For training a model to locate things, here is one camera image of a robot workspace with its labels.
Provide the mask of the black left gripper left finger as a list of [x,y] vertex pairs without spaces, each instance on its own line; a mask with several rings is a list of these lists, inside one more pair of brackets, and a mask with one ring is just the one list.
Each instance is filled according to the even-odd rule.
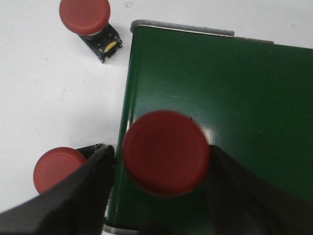
[[39,196],[0,214],[2,235],[99,235],[114,179],[114,148],[104,145]]

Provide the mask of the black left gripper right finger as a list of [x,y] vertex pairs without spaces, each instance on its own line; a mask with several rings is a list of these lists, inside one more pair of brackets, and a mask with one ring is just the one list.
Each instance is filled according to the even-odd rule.
[[203,181],[217,235],[311,235],[313,205],[271,185],[216,145]]

